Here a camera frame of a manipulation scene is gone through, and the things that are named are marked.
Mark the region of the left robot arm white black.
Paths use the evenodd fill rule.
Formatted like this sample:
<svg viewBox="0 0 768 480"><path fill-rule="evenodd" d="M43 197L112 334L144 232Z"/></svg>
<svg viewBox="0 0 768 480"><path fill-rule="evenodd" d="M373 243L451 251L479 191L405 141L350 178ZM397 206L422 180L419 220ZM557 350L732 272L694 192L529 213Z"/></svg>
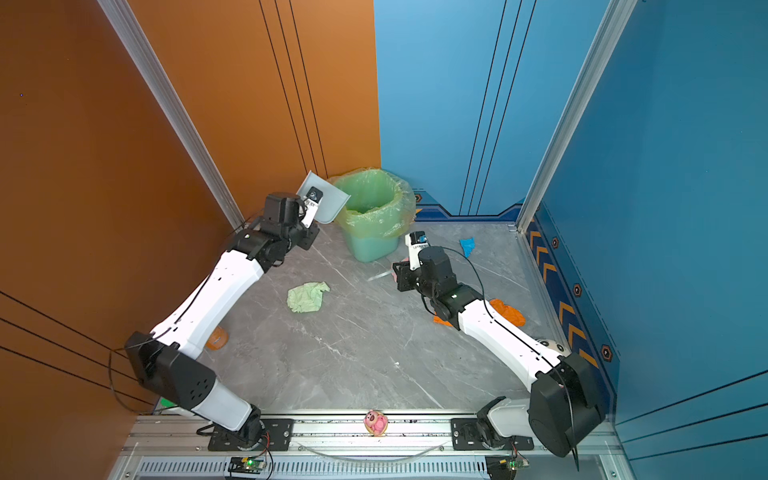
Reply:
<svg viewBox="0 0 768 480"><path fill-rule="evenodd" d="M233 393L198 360L214 330L238 299L294 247L309 249L324 194L273 193L261 216L240 230L212 271L151 333L136 332L124 349L138 383L176 406L210 421L251 448L262 437L260 410Z"/></svg>

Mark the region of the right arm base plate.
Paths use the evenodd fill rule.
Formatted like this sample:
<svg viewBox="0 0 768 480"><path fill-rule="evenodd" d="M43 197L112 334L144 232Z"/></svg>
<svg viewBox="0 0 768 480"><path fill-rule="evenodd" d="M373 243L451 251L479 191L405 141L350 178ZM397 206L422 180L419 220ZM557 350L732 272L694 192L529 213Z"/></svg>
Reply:
<svg viewBox="0 0 768 480"><path fill-rule="evenodd" d="M457 451L517 450L532 451L532 437L513 435L502 437L486 420L477 418L452 418L450 420L452 445Z"/></svg>

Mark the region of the teal plastic dustpan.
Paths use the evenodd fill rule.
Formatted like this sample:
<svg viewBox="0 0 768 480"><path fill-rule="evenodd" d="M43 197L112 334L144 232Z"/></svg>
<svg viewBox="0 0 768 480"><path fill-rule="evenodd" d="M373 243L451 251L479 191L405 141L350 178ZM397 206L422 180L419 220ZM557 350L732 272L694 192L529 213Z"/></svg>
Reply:
<svg viewBox="0 0 768 480"><path fill-rule="evenodd" d="M320 209L314 221L323 225L332 223L349 201L350 195L310 171L297 191L297 195L302 202L301 190L311 186L315 186L323 192Z"/></svg>

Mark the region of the light green paper scrap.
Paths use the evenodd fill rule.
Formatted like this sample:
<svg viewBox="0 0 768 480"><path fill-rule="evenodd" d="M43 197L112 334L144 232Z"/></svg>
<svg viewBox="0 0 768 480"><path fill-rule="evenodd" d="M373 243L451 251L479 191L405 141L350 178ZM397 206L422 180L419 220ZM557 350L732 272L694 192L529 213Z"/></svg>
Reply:
<svg viewBox="0 0 768 480"><path fill-rule="evenodd" d="M321 309L323 295L331 288L326 282L308 282L290 289L286 303L294 313L313 313Z"/></svg>

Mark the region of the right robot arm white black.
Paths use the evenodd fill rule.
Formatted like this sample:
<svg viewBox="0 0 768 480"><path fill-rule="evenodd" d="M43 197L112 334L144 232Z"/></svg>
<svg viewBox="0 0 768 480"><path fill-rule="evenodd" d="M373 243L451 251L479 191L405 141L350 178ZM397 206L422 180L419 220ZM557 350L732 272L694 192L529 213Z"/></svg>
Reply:
<svg viewBox="0 0 768 480"><path fill-rule="evenodd" d="M566 349L552 349L505 319L483 289L457 280L448 250L418 245L392 265L397 288L415 291L423 305L454 329L477 340L520 380L527 401L498 397L476 414L485 447L505 449L517 436L537 439L558 456L578 445L606 418L593 366Z"/></svg>

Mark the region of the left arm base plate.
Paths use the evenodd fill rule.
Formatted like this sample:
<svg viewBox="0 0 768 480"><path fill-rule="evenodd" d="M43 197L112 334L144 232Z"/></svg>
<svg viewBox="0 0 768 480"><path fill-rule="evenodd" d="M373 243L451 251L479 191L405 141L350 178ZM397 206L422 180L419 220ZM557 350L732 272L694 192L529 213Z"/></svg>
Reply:
<svg viewBox="0 0 768 480"><path fill-rule="evenodd" d="M260 418L246 422L238 431L218 424L201 427L199 433L210 433L207 449L212 452L255 451L285 452L289 449L294 428L291 418Z"/></svg>

